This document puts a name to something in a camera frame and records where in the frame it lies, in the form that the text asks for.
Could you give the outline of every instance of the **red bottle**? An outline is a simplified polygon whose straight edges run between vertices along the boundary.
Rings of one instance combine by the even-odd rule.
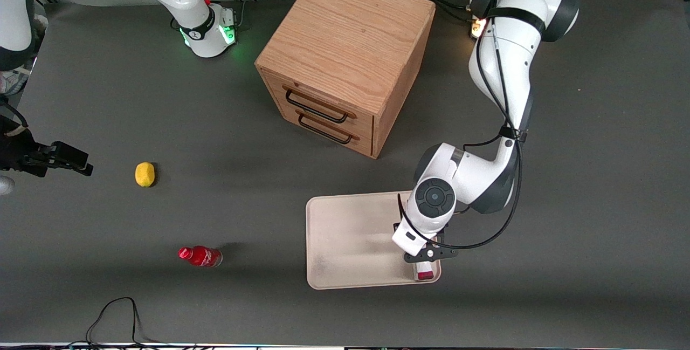
[[[177,256],[186,259],[194,266],[219,266],[223,261],[223,254],[218,249],[205,246],[184,247],[177,252]]]

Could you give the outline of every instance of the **yellow lemon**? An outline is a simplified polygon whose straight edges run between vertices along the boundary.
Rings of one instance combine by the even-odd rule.
[[[150,187],[153,184],[153,180],[156,180],[156,171],[153,168],[152,163],[141,163],[136,166],[136,172],[134,175],[136,183],[142,187]]]

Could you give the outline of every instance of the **black metal handle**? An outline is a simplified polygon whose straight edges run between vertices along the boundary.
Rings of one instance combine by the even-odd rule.
[[[350,141],[352,141],[352,134],[348,135],[347,139],[342,140],[342,139],[339,139],[335,136],[332,136],[332,135],[330,135],[324,131],[321,131],[320,129],[317,129],[316,127],[313,127],[311,125],[308,125],[308,124],[302,122],[301,119],[303,119],[303,118],[304,118],[304,114],[300,114],[300,118],[298,118],[298,122],[300,123],[300,125],[302,127],[310,129],[310,131],[315,132],[316,134],[321,134],[321,136],[324,136],[324,137],[328,138],[329,140],[333,140],[333,141],[340,143],[342,145],[348,144],[348,143],[350,143]]]
[[[328,114],[324,114],[324,113],[322,113],[322,112],[320,112],[320,111],[318,111],[318,110],[312,109],[311,107],[309,107],[309,106],[307,106],[307,105],[303,105],[303,104],[301,104],[300,102],[297,102],[297,101],[295,101],[295,100],[293,100],[293,99],[290,99],[290,96],[293,94],[293,90],[290,90],[290,89],[288,89],[287,87],[286,87],[286,90],[287,90],[287,92],[285,93],[285,99],[287,99],[288,102],[290,102],[290,104],[293,104],[293,105],[295,105],[296,107],[300,107],[300,108],[302,108],[302,109],[305,109],[306,111],[310,112],[311,114],[318,115],[318,116],[320,116],[321,118],[323,118],[323,119],[328,119],[328,121],[334,122],[334,123],[343,123],[343,122],[345,122],[345,119],[347,119],[347,113],[343,113],[343,117],[342,117],[342,118],[335,118],[334,116],[330,116],[330,115],[328,115]]]

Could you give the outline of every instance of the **wooden cabinet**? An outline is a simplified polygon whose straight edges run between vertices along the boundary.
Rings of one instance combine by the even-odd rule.
[[[284,119],[377,158],[433,14],[426,0],[296,0],[254,64]]]

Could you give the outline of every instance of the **white tray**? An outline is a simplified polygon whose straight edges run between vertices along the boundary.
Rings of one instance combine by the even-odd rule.
[[[403,203],[411,191],[401,191]],[[306,279],[313,289],[429,284],[441,277],[441,261],[431,263],[433,279],[415,280],[415,265],[390,239],[400,222],[397,194],[315,197],[306,203]]]

